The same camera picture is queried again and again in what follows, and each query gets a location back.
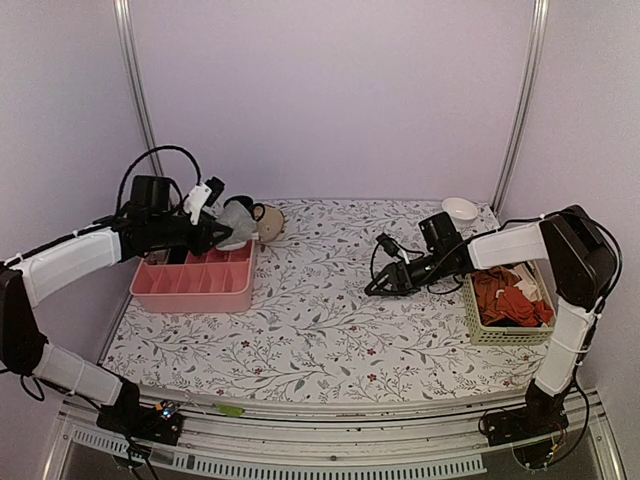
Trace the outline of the grey boxer underwear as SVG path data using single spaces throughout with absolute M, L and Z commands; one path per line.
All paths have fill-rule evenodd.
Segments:
M 249 241 L 258 239 L 257 222 L 249 209 L 238 200 L 229 200 L 225 204 L 218 221 L 232 230 L 231 235 L 216 246 L 220 251 L 239 250 Z

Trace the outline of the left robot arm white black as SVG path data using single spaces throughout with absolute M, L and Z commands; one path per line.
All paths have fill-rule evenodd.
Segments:
M 1 265 L 1 362 L 22 378 L 46 381 L 70 394 L 110 407 L 128 434 L 148 426 L 146 408 L 132 399 L 127 381 L 52 344 L 39 330 L 34 309 L 62 288 L 103 268 L 149 253 L 182 248 L 202 255 L 229 238 L 232 229 L 207 213 L 224 190 L 212 177 L 198 182 L 177 205 L 168 177 L 137 175 L 127 202 L 113 215 Z

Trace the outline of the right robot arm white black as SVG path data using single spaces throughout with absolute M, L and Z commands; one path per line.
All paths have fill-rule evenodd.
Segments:
M 548 262 L 556 287 L 556 325 L 516 421 L 524 435 L 539 435 L 554 422 L 574 386 L 578 365 L 620 279 L 622 253 L 617 240 L 578 205 L 537 218 L 513 219 L 470 238 L 462 237 L 446 212 L 421 221 L 419 229 L 427 251 L 417 258 L 389 235 L 377 237 L 378 246 L 393 260 L 372 274 L 366 295 L 409 296 L 454 275 Z

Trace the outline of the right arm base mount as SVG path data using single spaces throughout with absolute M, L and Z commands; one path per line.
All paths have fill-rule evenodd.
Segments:
M 478 431 L 490 446 L 534 439 L 561 432 L 568 426 L 563 402 L 489 409 L 478 421 Z

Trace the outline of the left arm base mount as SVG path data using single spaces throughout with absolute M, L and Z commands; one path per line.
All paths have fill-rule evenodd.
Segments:
M 171 408 L 143 406 L 138 400 L 118 400 L 113 406 L 102 406 L 97 426 L 134 440 L 145 440 L 176 446 L 185 418 Z

